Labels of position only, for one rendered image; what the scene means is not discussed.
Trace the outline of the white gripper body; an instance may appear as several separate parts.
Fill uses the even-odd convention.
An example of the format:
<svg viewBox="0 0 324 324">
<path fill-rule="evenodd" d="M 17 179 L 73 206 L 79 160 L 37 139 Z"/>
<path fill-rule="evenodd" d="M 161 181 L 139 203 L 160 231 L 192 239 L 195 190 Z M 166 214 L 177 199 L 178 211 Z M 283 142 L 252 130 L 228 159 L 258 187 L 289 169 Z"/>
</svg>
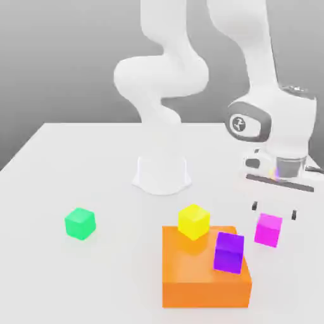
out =
<svg viewBox="0 0 324 324">
<path fill-rule="evenodd" d="M 315 188 L 252 173 L 244 176 L 244 193 L 257 209 L 303 209 L 315 205 Z"/>
</svg>

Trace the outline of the small magenta cube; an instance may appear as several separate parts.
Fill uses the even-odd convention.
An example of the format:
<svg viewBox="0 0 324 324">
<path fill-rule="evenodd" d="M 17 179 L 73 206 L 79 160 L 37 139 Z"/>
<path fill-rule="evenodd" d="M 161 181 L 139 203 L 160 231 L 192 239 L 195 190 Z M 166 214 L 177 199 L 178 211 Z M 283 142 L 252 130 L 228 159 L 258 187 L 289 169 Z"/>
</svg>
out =
<svg viewBox="0 0 324 324">
<path fill-rule="evenodd" d="M 276 248 L 281 231 L 283 218 L 261 213 L 256 224 L 254 241 Z"/>
</svg>

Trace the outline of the small purple cube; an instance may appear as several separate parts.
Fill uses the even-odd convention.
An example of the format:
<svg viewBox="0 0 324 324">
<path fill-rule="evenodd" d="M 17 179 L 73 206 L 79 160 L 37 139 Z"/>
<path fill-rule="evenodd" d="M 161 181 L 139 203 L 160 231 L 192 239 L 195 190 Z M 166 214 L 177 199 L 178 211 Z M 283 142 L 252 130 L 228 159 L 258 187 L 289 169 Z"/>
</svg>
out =
<svg viewBox="0 0 324 324">
<path fill-rule="evenodd" d="M 219 232 L 216 238 L 213 268 L 240 274 L 244 256 L 244 236 Z"/>
</svg>

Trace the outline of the small yellow cube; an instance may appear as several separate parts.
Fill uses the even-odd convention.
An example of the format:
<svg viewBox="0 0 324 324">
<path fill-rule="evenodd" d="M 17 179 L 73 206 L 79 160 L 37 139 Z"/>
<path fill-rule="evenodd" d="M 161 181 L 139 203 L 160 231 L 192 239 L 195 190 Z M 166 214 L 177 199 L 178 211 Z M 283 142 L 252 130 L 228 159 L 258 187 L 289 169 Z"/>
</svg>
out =
<svg viewBox="0 0 324 324">
<path fill-rule="evenodd" d="M 209 231 L 210 212 L 191 204 L 178 213 L 178 231 L 190 240 L 197 240 Z"/>
</svg>

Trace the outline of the small green cube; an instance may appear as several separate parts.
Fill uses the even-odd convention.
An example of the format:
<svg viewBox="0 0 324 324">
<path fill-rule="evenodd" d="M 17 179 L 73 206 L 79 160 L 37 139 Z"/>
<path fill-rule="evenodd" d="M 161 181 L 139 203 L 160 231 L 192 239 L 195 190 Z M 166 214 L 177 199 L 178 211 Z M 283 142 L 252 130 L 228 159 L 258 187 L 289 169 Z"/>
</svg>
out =
<svg viewBox="0 0 324 324">
<path fill-rule="evenodd" d="M 65 217 L 66 233 L 78 240 L 85 240 L 96 229 L 95 214 L 84 208 L 75 208 Z"/>
</svg>

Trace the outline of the large orange box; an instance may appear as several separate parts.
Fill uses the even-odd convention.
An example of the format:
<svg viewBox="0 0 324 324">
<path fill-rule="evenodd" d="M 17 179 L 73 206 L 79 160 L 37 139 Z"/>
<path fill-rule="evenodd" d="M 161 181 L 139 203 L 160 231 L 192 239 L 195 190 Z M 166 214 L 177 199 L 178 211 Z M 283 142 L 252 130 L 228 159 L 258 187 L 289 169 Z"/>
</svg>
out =
<svg viewBox="0 0 324 324">
<path fill-rule="evenodd" d="M 214 269 L 220 232 L 237 235 L 233 226 L 212 226 L 193 241 L 176 226 L 162 227 L 163 308 L 246 308 L 252 279 L 246 260 L 239 274 Z"/>
</svg>

